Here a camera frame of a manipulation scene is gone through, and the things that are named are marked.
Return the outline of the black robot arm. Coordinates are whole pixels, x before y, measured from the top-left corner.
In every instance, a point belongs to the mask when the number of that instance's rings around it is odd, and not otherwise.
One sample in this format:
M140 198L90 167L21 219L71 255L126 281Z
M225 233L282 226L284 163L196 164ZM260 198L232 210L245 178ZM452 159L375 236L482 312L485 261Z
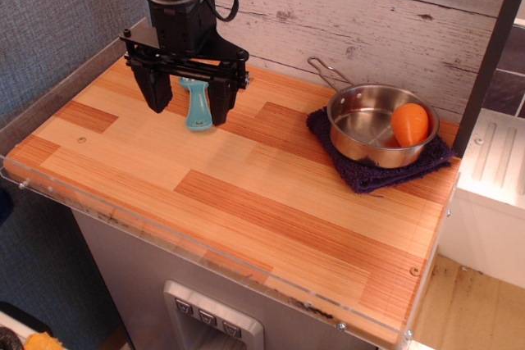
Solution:
M208 84L205 105L214 125L226 122L236 94L245 89L249 53L217 32L219 20L230 22L239 10L233 0L222 16L215 0L147 0L152 24L121 32L126 64L148 106L162 112L172 99L171 76Z

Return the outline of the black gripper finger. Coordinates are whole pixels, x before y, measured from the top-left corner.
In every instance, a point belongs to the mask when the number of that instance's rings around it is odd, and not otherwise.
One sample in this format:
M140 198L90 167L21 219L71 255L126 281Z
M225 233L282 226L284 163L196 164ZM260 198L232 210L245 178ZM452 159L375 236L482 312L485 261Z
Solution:
M161 113L172 99L170 74L163 62L130 61L130 68L148 107Z
M234 79L217 77L209 81L208 98L214 125L226 123L228 112L235 106L237 91Z

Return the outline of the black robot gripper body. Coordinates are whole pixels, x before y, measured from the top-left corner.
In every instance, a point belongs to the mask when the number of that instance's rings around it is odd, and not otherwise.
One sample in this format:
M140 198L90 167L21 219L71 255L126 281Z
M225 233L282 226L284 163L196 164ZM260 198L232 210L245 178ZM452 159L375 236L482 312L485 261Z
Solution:
M217 21L222 16L215 0L147 1L152 24L129 28L120 35L126 43L126 62L130 66L211 80L219 76L220 68L206 70L195 61L219 61L231 84L246 88L249 54L217 32Z

